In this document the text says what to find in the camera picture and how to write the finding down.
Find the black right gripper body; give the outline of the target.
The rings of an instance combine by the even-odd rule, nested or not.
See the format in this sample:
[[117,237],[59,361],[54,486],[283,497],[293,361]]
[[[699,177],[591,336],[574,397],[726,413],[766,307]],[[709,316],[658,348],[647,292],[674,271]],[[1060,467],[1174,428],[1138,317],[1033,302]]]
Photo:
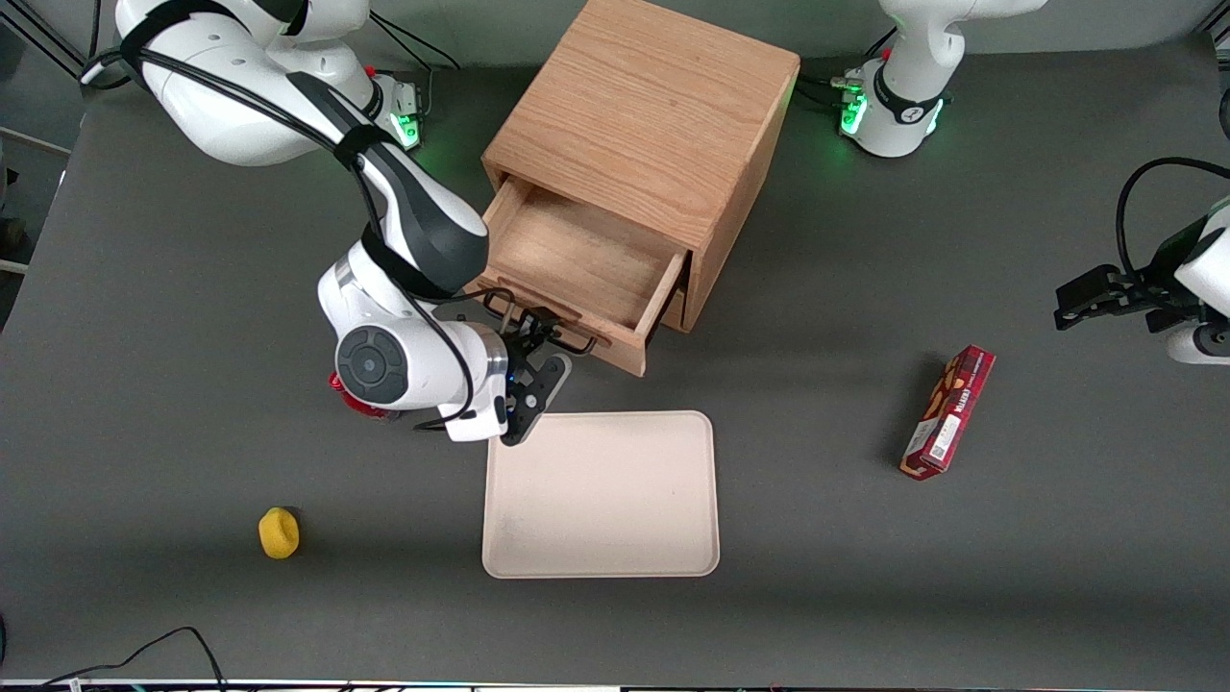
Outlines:
[[549,406],[549,390],[546,390],[549,381],[530,363],[530,358],[542,345],[540,349],[520,349],[517,332],[501,332],[501,339],[508,355],[508,372],[506,372],[506,402],[510,404],[508,424],[510,429],[531,429]]

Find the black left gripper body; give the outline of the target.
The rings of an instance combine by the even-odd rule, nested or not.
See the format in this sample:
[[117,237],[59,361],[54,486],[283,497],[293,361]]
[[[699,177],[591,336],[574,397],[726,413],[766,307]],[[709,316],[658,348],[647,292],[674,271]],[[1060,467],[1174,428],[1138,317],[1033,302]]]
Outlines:
[[1153,334],[1203,318],[1199,299],[1173,277],[1194,248],[1194,242],[1164,242],[1150,263],[1137,265],[1121,245],[1123,267],[1113,281],[1119,295],[1109,312],[1116,316],[1146,312],[1145,323]]

